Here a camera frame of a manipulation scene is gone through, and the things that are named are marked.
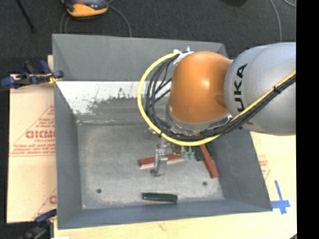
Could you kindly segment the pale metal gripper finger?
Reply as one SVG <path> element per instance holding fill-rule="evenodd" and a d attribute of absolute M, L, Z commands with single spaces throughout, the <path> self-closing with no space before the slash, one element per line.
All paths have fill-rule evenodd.
<path fill-rule="evenodd" d="M 151 170 L 152 177 L 160 176 L 161 172 L 161 150 L 156 150 L 155 160 L 154 160 L 154 167 Z"/>
<path fill-rule="evenodd" d="M 165 175 L 168 158 L 163 156 L 159 159 L 159 176 Z"/>

